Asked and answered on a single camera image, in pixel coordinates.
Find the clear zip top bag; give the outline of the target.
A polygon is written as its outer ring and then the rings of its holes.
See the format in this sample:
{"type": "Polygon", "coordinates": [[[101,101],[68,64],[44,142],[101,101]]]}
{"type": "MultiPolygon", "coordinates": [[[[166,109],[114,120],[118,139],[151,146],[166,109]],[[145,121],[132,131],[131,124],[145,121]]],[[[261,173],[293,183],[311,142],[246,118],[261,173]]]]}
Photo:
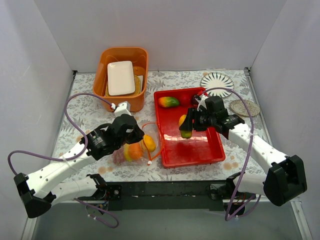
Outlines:
{"type": "Polygon", "coordinates": [[[148,122],[141,126],[144,136],[136,143],[125,143],[115,151],[111,158],[115,166],[150,166],[152,161],[161,155],[164,145],[164,136],[158,122],[148,122]]]}

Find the red apple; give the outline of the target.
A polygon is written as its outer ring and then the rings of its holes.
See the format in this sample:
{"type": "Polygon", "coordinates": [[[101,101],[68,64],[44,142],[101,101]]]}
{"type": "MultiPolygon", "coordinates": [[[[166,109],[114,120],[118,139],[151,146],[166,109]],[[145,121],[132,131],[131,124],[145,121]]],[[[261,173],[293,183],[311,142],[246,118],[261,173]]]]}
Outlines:
{"type": "Polygon", "coordinates": [[[189,106],[192,103],[192,97],[189,94],[181,94],[179,96],[179,103],[181,106],[189,106]]]}

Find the orange tangerine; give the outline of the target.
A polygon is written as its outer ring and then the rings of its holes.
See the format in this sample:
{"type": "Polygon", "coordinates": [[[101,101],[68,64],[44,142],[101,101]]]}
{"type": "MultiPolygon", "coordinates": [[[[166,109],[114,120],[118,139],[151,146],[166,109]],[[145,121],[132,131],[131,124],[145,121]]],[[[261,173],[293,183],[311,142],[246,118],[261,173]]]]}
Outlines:
{"type": "Polygon", "coordinates": [[[131,161],[139,160],[143,157],[144,151],[140,143],[133,143],[128,145],[128,157],[131,161]]]}

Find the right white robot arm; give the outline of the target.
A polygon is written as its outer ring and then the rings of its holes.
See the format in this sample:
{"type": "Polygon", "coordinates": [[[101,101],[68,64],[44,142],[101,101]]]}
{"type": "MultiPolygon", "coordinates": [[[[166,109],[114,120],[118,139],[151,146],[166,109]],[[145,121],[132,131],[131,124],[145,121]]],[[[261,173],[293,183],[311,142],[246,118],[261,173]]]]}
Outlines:
{"type": "Polygon", "coordinates": [[[195,95],[197,106],[188,108],[180,119],[182,138],[190,138],[192,131],[204,132],[208,128],[246,151],[263,169],[265,176],[237,173],[227,178],[226,192],[232,199],[243,193],[258,194],[276,206],[282,206],[307,191],[303,160],[288,156],[252,133],[250,126],[236,114],[229,114],[219,96],[195,95]]]}

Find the green yellow mango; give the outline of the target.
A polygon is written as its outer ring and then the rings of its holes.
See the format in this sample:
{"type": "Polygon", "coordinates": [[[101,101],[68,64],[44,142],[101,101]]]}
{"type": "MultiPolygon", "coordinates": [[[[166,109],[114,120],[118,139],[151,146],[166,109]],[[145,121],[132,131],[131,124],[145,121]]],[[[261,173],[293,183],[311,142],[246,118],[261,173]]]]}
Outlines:
{"type": "Polygon", "coordinates": [[[183,139],[190,139],[192,137],[192,129],[186,121],[186,114],[183,114],[178,121],[179,132],[183,139]]]}

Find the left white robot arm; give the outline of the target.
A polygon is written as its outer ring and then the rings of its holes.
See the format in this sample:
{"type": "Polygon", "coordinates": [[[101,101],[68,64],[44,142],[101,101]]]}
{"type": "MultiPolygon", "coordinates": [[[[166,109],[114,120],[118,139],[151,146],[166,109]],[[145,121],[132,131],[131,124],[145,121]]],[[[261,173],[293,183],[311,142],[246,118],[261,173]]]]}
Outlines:
{"type": "Polygon", "coordinates": [[[52,206],[72,199],[117,200],[115,187],[109,187],[99,174],[89,174],[76,181],[65,180],[124,144],[139,143],[144,135],[133,116],[122,114],[112,123],[102,124],[88,133],[57,162],[30,174],[17,174],[13,179],[27,216],[39,217],[52,206]]]}

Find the yellow lemon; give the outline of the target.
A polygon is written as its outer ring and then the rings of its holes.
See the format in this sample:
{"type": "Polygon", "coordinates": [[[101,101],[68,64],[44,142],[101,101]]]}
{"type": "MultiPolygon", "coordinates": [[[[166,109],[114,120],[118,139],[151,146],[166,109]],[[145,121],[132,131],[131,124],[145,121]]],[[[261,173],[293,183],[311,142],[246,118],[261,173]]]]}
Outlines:
{"type": "Polygon", "coordinates": [[[149,151],[150,153],[154,152],[156,149],[156,143],[153,138],[147,134],[143,136],[143,140],[140,141],[140,147],[143,152],[149,151]]]}

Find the purple grape bunch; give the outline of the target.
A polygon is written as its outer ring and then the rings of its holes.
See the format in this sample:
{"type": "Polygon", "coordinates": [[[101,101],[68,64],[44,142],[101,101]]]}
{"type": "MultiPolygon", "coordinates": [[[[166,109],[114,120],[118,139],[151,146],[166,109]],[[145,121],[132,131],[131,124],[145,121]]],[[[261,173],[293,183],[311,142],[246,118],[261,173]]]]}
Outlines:
{"type": "Polygon", "coordinates": [[[124,149],[121,148],[121,149],[114,151],[111,158],[112,158],[112,162],[115,165],[123,164],[126,161],[125,155],[124,155],[124,149]]]}

